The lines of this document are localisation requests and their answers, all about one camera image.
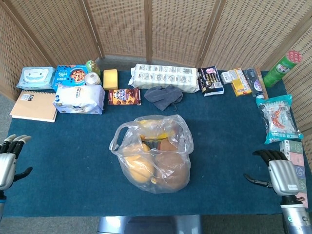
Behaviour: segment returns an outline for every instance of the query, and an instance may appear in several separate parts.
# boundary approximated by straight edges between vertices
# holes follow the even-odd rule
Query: gray cloth
[[[172,85],[164,89],[161,86],[156,86],[146,91],[144,97],[163,111],[169,105],[181,102],[183,93],[179,88],[173,87]]]

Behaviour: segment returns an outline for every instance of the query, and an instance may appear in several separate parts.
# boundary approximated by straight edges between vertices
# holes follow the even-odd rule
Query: snack bag
[[[292,100],[290,94],[268,100],[256,99],[266,124],[267,138],[265,144],[285,139],[303,139],[303,134],[295,127],[290,113]]]
[[[123,128],[128,130],[119,146]],[[118,157],[123,174],[141,190],[173,193],[190,180],[193,139],[179,115],[145,116],[124,123],[116,130],[109,149]]]

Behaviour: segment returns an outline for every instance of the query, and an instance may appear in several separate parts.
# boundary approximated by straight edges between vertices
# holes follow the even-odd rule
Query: table
[[[128,87],[130,72],[119,72],[119,87]],[[6,192],[6,216],[151,216],[281,213],[280,198],[249,183],[243,173],[269,180],[266,164],[252,152],[278,150],[264,145],[265,126],[254,97],[235,97],[230,84],[224,94],[204,97],[184,93],[177,111],[158,110],[143,97],[141,106],[109,106],[104,114],[58,113],[55,123],[13,119],[9,134],[33,139],[19,156],[17,172],[31,174]],[[283,82],[269,96],[286,93]],[[136,117],[181,115],[194,140],[190,182],[172,194],[151,194],[132,185],[109,150],[117,127]],[[312,177],[305,158],[308,193]]]

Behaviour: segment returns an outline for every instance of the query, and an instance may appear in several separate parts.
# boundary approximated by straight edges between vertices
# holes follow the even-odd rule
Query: spiral notebook
[[[57,110],[52,104],[55,93],[23,90],[10,115],[12,118],[23,118],[54,122]]]

